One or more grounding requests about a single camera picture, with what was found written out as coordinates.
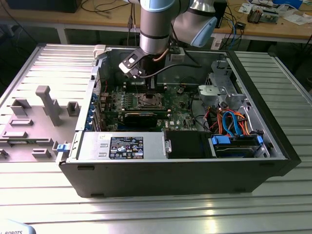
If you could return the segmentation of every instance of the green circuit board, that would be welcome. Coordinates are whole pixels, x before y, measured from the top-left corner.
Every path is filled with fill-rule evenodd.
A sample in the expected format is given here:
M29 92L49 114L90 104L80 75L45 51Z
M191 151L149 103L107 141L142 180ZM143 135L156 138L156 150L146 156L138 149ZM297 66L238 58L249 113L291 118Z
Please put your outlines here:
M165 130L194 130L190 101L192 92L177 94L179 86L168 86L161 94L156 94L155 103L144 99L144 93L125 92L120 87L110 93L101 95L101 116L104 131L126 131L123 118L127 113L152 113L157 115L156 127L149 131L161 132Z

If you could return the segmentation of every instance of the blue latch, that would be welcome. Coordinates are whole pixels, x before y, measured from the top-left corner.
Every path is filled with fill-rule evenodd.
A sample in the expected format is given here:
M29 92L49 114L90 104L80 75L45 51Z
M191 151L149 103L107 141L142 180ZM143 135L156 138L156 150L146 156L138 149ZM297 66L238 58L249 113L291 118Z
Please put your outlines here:
M92 125L91 125L91 124L86 123L86 124L84 125L84 130L90 131L91 129L92 129Z
M230 138L228 136L213 136L212 142L213 145L231 143Z
M90 104L89 110L94 110L95 108L96 108L96 107L95 107L94 105Z
M89 122L89 123L92 122L92 119L91 119L90 116L87 117L87 123L88 123L88 122Z
M92 101L97 101L98 100L98 96L95 93L92 93L91 100Z
M258 142L259 142L260 145L263 144L263 139L262 139L261 136L257 136L257 140L258 140Z
M59 144L57 147L58 152L68 152L70 150L70 144Z
M88 111L88 115L89 115L89 116L93 116L94 113L93 113L91 110L89 110L89 111Z

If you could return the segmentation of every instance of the robotic arm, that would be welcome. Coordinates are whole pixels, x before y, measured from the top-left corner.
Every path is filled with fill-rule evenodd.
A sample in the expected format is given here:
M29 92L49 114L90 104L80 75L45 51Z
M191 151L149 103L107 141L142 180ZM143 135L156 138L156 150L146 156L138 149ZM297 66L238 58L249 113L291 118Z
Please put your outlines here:
M126 0L141 5L140 48L120 63L128 76L145 78L148 90L156 87L154 73L170 52L172 25L177 38L192 46L207 43L216 26L214 0Z

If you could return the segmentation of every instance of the circuit board on desk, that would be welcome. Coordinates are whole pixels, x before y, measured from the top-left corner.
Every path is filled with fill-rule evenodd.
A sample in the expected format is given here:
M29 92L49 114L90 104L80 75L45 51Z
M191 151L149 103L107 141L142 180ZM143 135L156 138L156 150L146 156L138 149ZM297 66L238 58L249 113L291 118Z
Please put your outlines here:
M103 131L196 131L190 111L192 95L192 91L184 92L179 85L168 86L161 93L153 94L153 98L146 98L138 87L127 91L116 87L100 95L101 128ZM155 125L128 126L126 118L129 116L145 118L144 122L151 121Z

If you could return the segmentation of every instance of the warning label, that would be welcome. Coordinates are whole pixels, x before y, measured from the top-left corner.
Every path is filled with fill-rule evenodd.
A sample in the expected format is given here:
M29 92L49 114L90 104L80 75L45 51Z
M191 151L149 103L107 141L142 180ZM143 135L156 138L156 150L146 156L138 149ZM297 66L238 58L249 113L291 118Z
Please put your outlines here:
M112 137L110 159L143 159L142 137Z

